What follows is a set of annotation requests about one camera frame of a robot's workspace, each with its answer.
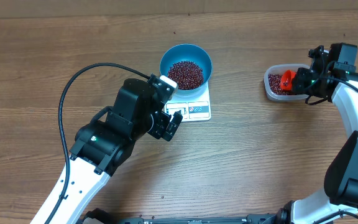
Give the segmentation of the orange measuring scoop blue handle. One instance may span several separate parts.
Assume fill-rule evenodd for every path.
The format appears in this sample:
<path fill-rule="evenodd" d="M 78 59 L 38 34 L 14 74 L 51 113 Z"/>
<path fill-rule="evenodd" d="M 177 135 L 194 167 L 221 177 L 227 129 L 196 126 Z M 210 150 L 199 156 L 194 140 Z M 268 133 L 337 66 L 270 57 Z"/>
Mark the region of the orange measuring scoop blue handle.
<path fill-rule="evenodd" d="M 292 91 L 292 81 L 296 76 L 296 72 L 293 70 L 286 70 L 280 80 L 280 88 L 283 91 Z"/>

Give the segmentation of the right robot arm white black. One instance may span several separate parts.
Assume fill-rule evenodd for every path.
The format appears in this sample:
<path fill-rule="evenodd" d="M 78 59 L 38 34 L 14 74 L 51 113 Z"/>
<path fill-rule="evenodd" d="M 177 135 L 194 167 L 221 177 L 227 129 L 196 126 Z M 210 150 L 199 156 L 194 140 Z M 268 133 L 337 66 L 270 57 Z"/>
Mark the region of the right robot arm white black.
<path fill-rule="evenodd" d="M 347 141 L 328 167 L 323 188 L 307 198 L 288 202 L 269 223 L 333 223 L 349 216 L 358 220 L 358 72 L 357 46 L 322 45 L 308 52 L 309 68 L 284 77 L 283 90 L 331 102 L 339 111 Z"/>

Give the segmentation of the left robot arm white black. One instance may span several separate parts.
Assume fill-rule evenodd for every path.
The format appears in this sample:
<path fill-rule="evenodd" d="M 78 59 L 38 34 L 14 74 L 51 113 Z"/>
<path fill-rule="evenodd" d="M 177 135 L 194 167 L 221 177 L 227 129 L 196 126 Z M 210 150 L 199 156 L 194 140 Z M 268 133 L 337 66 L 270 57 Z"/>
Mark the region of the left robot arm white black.
<path fill-rule="evenodd" d="M 130 78 L 107 106 L 77 132 L 65 166 L 32 223 L 76 223 L 92 198 L 132 154 L 144 134 L 170 141 L 183 117 L 163 112 L 178 89 L 166 76 Z"/>

